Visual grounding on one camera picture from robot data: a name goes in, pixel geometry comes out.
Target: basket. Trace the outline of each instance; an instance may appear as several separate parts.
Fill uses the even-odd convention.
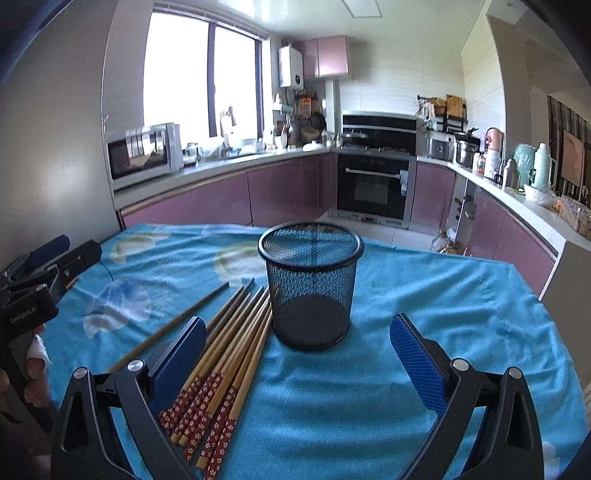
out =
[[[273,328],[285,345],[320,351],[349,331],[359,235],[320,222],[285,223],[258,244],[267,263]]]

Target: window frame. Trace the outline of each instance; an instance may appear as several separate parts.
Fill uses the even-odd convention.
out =
[[[263,88],[262,88],[262,39],[257,35],[249,35],[248,33],[233,28],[230,25],[211,20],[210,18],[203,18],[196,15],[191,15],[188,12],[173,12],[160,8],[154,8],[152,14],[166,14],[178,15],[180,17],[192,18],[194,20],[204,21],[209,24],[209,32],[207,36],[207,117],[209,120],[209,137],[217,137],[217,115],[216,115],[216,88],[215,88],[215,39],[216,30],[223,28],[233,33],[244,35],[245,37],[254,40],[254,63],[255,63],[255,96],[256,96],[256,131],[257,138],[262,138],[264,128],[264,105],[263,105]]]

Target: blue gripper pad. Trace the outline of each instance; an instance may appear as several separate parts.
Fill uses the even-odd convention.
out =
[[[423,338],[413,329],[410,320],[396,315],[390,324],[390,342],[425,408],[441,417],[447,408],[446,379],[425,349]]]
[[[149,373],[148,406],[152,414],[158,415],[173,404],[195,367],[206,340],[205,322],[193,317],[157,359]]]

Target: white wall tile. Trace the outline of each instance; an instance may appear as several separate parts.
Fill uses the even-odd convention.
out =
[[[459,53],[444,59],[419,48],[392,43],[355,43],[351,46],[350,62],[353,80],[340,82],[341,110],[413,115],[417,95],[464,97]]]
[[[474,28],[462,49],[462,64],[466,75],[470,74],[493,45],[494,41],[488,19],[482,13],[476,20]]]
[[[465,77],[466,103],[470,105],[477,102],[502,87],[501,67],[496,48],[492,46]]]
[[[505,92],[499,88],[467,106],[470,127],[484,133],[490,127],[505,131]]]

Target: kitchen counter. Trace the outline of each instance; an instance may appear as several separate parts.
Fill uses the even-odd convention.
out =
[[[571,242],[585,250],[591,251],[591,242],[569,227],[568,224],[560,218],[558,213],[553,210],[549,210],[536,205],[533,202],[527,201],[524,195],[503,190],[501,186],[495,182],[484,178],[482,175],[472,173],[468,168],[464,168],[454,162],[434,160],[427,157],[419,157],[418,161],[447,167],[466,178],[468,181],[479,186],[511,210],[540,237],[546,240],[556,252],[561,253],[566,242]]]
[[[301,148],[295,148],[293,150],[276,150],[238,158],[201,161],[196,166],[184,168],[176,174],[157,177],[119,190],[113,196],[113,203],[115,210],[121,210],[161,193],[233,171],[253,168],[268,163],[276,163],[291,158],[302,158],[329,152],[329,148],[319,148],[311,151],[303,151]]]

